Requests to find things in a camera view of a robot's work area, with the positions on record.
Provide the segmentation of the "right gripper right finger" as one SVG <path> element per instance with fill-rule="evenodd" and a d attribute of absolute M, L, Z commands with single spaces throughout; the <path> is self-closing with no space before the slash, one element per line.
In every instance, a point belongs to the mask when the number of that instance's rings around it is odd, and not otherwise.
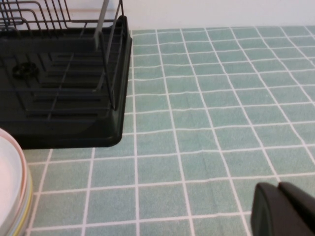
<path fill-rule="evenodd" d="M 299 215 L 298 218 L 315 235 L 315 198 L 290 182 L 280 182 L 279 189 Z"/>

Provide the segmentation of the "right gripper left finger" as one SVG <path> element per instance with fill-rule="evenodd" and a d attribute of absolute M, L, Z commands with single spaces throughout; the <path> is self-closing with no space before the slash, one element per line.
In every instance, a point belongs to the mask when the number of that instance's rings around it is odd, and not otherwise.
<path fill-rule="evenodd" d="M 260 182 L 255 186 L 251 213 L 254 236 L 311 236 L 298 217 L 279 185 Z"/>

